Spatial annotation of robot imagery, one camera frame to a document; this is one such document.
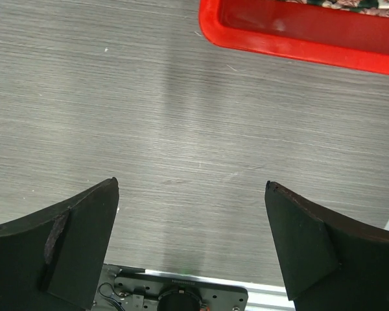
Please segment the floral rose necktie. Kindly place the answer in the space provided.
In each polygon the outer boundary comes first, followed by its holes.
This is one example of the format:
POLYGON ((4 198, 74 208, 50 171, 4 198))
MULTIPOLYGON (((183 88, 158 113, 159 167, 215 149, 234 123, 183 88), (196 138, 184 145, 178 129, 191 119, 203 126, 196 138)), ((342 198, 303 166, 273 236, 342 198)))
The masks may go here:
POLYGON ((289 2, 389 18, 389 0, 289 0, 289 2))

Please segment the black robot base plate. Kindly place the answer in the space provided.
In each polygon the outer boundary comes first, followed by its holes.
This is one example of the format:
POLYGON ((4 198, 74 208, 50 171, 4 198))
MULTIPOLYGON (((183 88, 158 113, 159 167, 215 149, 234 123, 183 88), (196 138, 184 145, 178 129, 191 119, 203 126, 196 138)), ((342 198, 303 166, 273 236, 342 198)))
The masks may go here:
POLYGON ((93 310, 244 310, 242 286, 104 264, 93 310))

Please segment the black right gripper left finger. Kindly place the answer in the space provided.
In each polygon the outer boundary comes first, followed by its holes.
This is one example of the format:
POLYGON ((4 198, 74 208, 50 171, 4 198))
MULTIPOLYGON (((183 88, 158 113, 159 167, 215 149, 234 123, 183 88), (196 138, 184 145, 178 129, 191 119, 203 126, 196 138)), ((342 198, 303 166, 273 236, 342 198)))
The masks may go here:
POLYGON ((91 310, 118 203, 110 178, 0 224, 0 310, 91 310))

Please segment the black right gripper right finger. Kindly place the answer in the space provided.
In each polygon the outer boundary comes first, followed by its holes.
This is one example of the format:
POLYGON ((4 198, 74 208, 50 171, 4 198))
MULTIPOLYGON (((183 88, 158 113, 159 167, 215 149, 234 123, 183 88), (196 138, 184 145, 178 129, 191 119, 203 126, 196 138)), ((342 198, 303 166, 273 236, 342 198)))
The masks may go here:
POLYGON ((265 206, 296 310, 389 310, 389 231, 268 181, 265 206))

